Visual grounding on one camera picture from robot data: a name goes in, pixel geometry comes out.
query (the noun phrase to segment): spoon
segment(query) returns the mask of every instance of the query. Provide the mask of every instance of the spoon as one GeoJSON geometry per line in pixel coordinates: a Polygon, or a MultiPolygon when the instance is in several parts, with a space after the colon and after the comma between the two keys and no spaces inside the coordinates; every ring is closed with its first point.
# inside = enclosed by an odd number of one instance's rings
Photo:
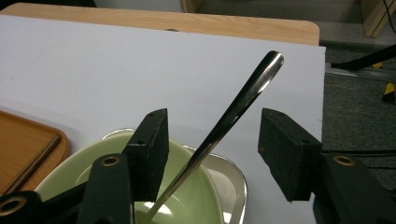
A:
{"type": "Polygon", "coordinates": [[[157,202],[147,212],[145,220],[148,223],[152,220],[161,206],[201,164],[210,151],[218,144],[225,134],[231,130],[251,104],[253,104],[254,100],[256,100],[274,78],[282,64],[282,54],[276,51],[267,53],[204,142],[196,149],[184,168],[177,174],[157,202]]]}

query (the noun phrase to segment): white paper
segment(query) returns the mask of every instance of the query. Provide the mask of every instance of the white paper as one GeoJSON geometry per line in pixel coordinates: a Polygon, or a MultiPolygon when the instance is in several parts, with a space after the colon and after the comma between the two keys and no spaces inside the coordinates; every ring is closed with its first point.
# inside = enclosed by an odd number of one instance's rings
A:
{"type": "Polygon", "coordinates": [[[261,112],[321,138],[325,48],[246,38],[0,16],[0,109],[65,132],[73,152],[168,108],[169,133],[198,147],[270,50],[285,63],[214,153],[249,190],[245,223],[315,223],[286,201],[257,153],[261,112]]]}

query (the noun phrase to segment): wooden table edge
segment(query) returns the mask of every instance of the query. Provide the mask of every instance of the wooden table edge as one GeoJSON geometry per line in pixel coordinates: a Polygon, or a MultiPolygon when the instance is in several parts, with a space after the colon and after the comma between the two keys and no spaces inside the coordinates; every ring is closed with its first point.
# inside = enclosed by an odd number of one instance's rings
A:
{"type": "Polygon", "coordinates": [[[317,46],[319,28],[311,21],[293,21],[131,9],[66,7],[17,3],[2,15],[78,21],[206,35],[226,35],[317,46]]]}

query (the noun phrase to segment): cable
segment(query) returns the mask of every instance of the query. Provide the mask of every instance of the cable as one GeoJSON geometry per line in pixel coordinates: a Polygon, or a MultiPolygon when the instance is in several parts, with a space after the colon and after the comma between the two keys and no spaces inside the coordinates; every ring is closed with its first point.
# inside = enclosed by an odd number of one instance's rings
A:
{"type": "Polygon", "coordinates": [[[393,22],[392,22],[392,19],[391,19],[390,13],[389,13],[389,7],[388,7],[388,4],[387,4],[386,0],[382,0],[382,2],[383,2],[383,3],[384,3],[384,5],[385,5],[385,10],[387,11],[387,14],[388,14],[388,17],[389,17],[389,24],[390,24],[390,27],[392,28],[392,30],[393,30],[393,33],[395,33],[395,34],[396,34],[396,30],[395,30],[395,28],[394,28],[394,26],[393,26],[393,22]]]}
{"type": "Polygon", "coordinates": [[[332,67],[346,70],[360,70],[394,57],[396,57],[396,44],[347,63],[332,63],[332,67]]]}

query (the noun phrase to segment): light green bowl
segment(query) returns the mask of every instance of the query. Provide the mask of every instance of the light green bowl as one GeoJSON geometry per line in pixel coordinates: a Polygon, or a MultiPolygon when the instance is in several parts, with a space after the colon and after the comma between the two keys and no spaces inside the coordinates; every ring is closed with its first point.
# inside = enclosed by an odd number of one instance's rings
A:
{"type": "MultiPolygon", "coordinates": [[[[122,152],[130,137],[130,133],[120,133],[82,149],[59,165],[35,191],[40,194],[43,201],[46,201],[87,181],[93,161],[109,153],[122,152]]],[[[191,153],[175,141],[171,140],[169,146],[169,158],[160,194],[191,157],[191,153]]],[[[150,206],[150,203],[135,203],[136,214],[141,216],[150,206]]],[[[201,165],[193,172],[160,209],[151,223],[223,223],[219,195],[204,166],[201,165]]]]}

